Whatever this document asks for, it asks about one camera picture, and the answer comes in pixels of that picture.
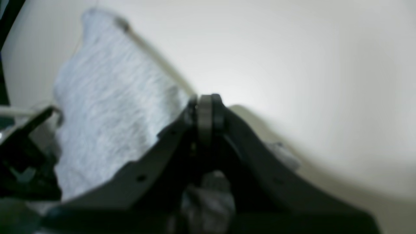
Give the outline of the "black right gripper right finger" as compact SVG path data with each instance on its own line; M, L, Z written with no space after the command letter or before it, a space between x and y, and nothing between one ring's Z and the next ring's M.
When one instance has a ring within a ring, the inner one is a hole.
M231 183L232 233L379 234L371 215L310 184L280 162L220 95L212 99L214 167Z

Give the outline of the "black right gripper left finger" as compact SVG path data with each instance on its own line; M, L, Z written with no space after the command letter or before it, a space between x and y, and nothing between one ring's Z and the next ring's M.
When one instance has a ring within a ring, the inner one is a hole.
M189 234L183 191L206 172L212 146L214 97L189 100L144 156L113 178L43 219L45 234Z

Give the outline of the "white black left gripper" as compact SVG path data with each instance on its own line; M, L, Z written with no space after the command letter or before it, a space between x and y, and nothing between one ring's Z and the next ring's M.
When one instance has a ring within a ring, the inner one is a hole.
M58 162L52 152L41 150L30 134L54 113L53 106L30 114L22 125L13 126L1 137L1 198L21 200L60 200L61 188L54 167Z

